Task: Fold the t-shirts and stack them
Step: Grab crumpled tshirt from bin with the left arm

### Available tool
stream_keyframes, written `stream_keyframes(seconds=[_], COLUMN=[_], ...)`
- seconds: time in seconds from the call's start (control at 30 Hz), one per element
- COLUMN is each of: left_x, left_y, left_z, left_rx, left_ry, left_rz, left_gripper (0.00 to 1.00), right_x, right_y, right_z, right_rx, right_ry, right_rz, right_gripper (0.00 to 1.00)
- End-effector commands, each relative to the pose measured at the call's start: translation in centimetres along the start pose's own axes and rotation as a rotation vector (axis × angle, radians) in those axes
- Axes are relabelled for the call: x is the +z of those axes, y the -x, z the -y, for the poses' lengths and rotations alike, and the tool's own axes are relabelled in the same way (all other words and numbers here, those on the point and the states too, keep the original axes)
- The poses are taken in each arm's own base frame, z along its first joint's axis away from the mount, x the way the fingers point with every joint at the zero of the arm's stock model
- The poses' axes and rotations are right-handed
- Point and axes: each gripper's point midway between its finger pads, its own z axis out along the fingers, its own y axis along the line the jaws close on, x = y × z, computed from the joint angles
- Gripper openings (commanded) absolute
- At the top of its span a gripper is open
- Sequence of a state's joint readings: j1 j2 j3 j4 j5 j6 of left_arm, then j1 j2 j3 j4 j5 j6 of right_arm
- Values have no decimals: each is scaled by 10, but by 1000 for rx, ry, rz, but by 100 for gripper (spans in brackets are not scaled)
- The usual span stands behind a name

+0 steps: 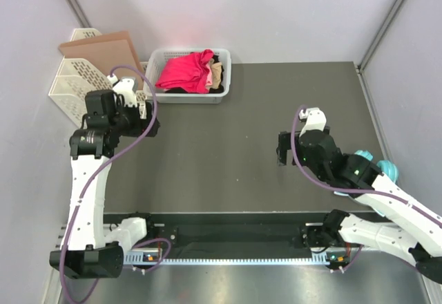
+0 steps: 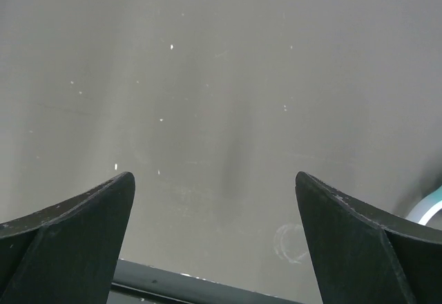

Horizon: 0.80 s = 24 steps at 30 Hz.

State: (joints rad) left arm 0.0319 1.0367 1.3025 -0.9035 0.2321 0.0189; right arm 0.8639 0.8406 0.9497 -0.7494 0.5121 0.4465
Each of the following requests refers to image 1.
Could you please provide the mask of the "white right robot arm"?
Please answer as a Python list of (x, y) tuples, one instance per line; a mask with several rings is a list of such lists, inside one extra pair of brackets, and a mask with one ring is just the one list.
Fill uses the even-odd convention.
[(283, 131), (276, 153), (279, 164), (291, 162), (301, 171), (309, 169), (317, 185), (345, 193), (393, 222), (392, 226), (378, 225), (334, 209), (325, 216), (320, 231), (328, 246), (371, 247), (400, 258), (431, 281), (441, 282), (441, 217), (413, 201), (378, 165), (361, 155), (343, 153), (328, 128)]

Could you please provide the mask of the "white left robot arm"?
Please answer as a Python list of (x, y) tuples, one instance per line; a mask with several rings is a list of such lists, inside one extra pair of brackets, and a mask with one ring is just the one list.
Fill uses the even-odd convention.
[(89, 92), (85, 101), (81, 127), (69, 139), (73, 181), (68, 224), (60, 248), (49, 254), (49, 264), (72, 279), (117, 278), (125, 253), (136, 242), (152, 245), (157, 231), (132, 217), (104, 234), (108, 174), (122, 156), (115, 152), (121, 137), (132, 137), (138, 144), (156, 136), (157, 102), (145, 101), (140, 107), (135, 95), (111, 89)]

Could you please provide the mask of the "red t shirt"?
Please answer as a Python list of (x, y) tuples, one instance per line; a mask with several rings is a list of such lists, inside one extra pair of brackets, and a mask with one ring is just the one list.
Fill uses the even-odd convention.
[(183, 88), (188, 93), (207, 94), (206, 65), (214, 56), (210, 49), (192, 52), (188, 55), (169, 59), (160, 77), (155, 83), (156, 88), (168, 90), (175, 87)]

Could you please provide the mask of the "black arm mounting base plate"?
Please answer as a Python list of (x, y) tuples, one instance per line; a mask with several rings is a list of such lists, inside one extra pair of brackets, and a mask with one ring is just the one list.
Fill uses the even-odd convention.
[(173, 259), (309, 258), (348, 246), (320, 228), (325, 213), (107, 213), (104, 222), (147, 221), (149, 239), (167, 238)]

